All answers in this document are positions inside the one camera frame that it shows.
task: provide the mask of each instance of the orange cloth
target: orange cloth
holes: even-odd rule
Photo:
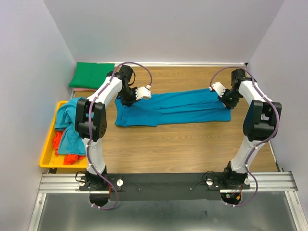
[[[59,144],[60,144],[60,141],[61,141],[61,137],[63,135],[63,131],[56,131],[56,135],[55,137],[52,139],[52,147],[54,149],[54,154],[56,156],[58,156],[58,147],[59,147]]]
[[[52,147],[54,149],[54,154],[56,156],[58,156],[58,147],[59,147],[59,144],[60,144],[60,141],[61,141],[61,138],[62,138],[62,135],[63,135],[63,131],[56,131],[56,135],[55,137],[52,139]],[[85,158],[85,155],[77,155],[77,154],[67,154],[65,157],[64,157],[64,161],[63,161],[63,164],[64,165],[72,165],[74,164],[77,160],[82,160],[83,158]]]
[[[77,154],[67,154],[64,157],[64,165],[72,165],[74,164],[77,160],[82,160],[83,158],[85,158],[85,155],[77,155]]]

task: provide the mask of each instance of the white wall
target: white wall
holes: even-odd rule
[[[283,0],[44,0],[74,59],[248,62]]]
[[[278,163],[291,170],[308,216],[308,1],[286,0],[254,53],[249,69],[264,92],[282,103],[273,148]]]
[[[42,0],[0,2],[0,230],[27,230],[39,158],[75,61]]]

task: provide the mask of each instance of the wooden floor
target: wooden floor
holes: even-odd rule
[[[139,67],[134,86],[146,86],[149,76]],[[196,90],[208,87],[220,67],[150,67],[152,94]],[[216,81],[230,87],[232,69]],[[77,92],[88,97],[93,92]],[[107,107],[107,132],[103,155],[109,173],[170,173],[223,171],[243,141],[243,121],[248,110],[244,99],[231,112],[231,122],[171,124],[153,127],[115,126],[114,100]],[[266,144],[251,165],[251,170],[277,171],[270,147]]]

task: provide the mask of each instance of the blue cloth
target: blue cloth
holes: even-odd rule
[[[58,148],[58,154],[85,155],[85,146],[75,131],[76,105],[80,98],[71,99],[62,105],[56,115],[54,129],[64,131]]]
[[[115,124],[121,127],[231,120],[230,110],[209,89],[154,94],[151,99],[142,99],[131,107],[122,105],[120,99],[115,104]]]

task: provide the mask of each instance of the green cushion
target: green cushion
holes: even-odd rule
[[[115,64],[77,63],[76,72],[69,83],[71,88],[98,89],[105,81],[106,75]]]

